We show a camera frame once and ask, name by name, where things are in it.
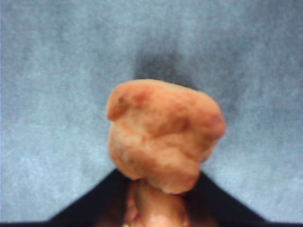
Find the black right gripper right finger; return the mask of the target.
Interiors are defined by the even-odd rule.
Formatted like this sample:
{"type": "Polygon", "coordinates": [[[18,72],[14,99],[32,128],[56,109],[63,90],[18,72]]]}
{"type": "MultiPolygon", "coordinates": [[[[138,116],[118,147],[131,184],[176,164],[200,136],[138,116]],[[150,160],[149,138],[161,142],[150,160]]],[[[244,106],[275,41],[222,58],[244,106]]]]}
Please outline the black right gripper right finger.
{"type": "Polygon", "coordinates": [[[187,192],[193,227],[266,227],[267,221],[221,189],[204,173],[187,192]]]}

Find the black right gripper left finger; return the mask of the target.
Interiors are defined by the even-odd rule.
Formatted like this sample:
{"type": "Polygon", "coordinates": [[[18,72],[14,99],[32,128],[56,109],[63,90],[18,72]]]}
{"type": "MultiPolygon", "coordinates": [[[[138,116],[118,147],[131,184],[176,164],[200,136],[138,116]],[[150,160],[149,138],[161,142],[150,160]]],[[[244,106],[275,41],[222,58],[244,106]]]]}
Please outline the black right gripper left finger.
{"type": "Polygon", "coordinates": [[[114,170],[49,223],[54,227],[120,227],[124,222],[128,184],[129,179],[114,170]]]}

